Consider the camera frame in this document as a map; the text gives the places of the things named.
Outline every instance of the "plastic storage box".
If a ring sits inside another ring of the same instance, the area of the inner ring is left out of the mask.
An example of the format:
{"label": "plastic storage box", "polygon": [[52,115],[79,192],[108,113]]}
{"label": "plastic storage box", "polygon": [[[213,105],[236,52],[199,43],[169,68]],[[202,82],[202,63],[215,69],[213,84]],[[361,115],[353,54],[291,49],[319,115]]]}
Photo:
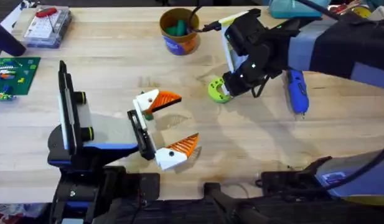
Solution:
{"label": "plastic storage box", "polygon": [[56,8],[57,12],[44,18],[34,16],[29,28],[25,30],[23,40],[26,46],[59,48],[72,20],[72,15],[67,6],[38,6],[37,11],[50,7]]}
{"label": "plastic storage box", "polygon": [[[327,8],[330,0],[311,0],[312,2]],[[292,17],[319,17],[322,13],[295,0],[270,0],[269,12],[273,18]]]}

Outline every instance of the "blue stripe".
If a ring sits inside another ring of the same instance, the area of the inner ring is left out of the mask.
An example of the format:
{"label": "blue stripe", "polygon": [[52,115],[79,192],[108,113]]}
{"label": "blue stripe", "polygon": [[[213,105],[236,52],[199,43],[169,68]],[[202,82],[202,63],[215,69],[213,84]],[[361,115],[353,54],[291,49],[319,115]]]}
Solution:
{"label": "blue stripe", "polygon": [[84,147],[97,147],[98,149],[135,150],[137,144],[111,144],[111,143],[86,143]]}
{"label": "blue stripe", "polygon": [[355,62],[351,80],[384,88],[384,70]]}
{"label": "blue stripe", "polygon": [[335,23],[333,19],[323,19],[302,27],[296,37],[290,38],[288,65],[295,70],[309,71],[316,39]]}
{"label": "blue stripe", "polygon": [[70,161],[49,161],[51,164],[71,164]]}
{"label": "blue stripe", "polygon": [[88,207],[88,202],[67,202],[66,204],[70,207],[73,207],[73,208],[87,208]]}

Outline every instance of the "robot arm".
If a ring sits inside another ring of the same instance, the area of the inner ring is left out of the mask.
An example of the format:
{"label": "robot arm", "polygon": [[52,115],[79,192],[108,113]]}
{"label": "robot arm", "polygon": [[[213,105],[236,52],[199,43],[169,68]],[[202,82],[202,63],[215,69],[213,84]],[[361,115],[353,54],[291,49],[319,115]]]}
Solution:
{"label": "robot arm", "polygon": [[269,78],[288,69],[384,88],[384,21],[347,14],[338,21],[294,18],[268,29],[249,11],[233,21],[225,37],[238,56],[247,55],[233,73],[223,75],[222,88],[232,97],[249,90],[259,97]]}

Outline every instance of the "blue screwdriver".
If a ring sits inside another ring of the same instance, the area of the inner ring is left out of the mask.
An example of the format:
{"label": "blue screwdriver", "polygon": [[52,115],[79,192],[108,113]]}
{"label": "blue screwdriver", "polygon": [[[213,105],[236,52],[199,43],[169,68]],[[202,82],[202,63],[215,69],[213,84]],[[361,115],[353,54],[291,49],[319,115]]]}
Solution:
{"label": "blue screwdriver", "polygon": [[308,111],[309,99],[306,92],[306,84],[304,81],[304,75],[297,70],[288,70],[288,90],[290,96],[291,106],[296,114],[302,114],[303,116]]}

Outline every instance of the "orange plastic piece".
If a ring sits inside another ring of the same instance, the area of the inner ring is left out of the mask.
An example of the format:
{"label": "orange plastic piece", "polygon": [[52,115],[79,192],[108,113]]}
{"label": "orange plastic piece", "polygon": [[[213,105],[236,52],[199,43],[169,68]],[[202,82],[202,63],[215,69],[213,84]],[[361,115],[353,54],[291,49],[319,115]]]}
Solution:
{"label": "orange plastic piece", "polygon": [[191,135],[185,139],[182,139],[180,141],[175,142],[174,144],[171,144],[167,146],[167,149],[172,149],[177,152],[181,152],[186,154],[186,157],[189,158],[189,156],[193,153],[194,148],[197,145],[197,140],[199,139],[199,134],[196,133],[194,135]]}
{"label": "orange plastic piece", "polygon": [[166,107],[167,104],[177,103],[175,101],[180,101],[180,99],[182,99],[182,97],[175,93],[169,91],[160,91],[156,99],[154,99],[152,105],[150,105],[149,109],[147,109],[145,113],[152,114],[155,108]]}

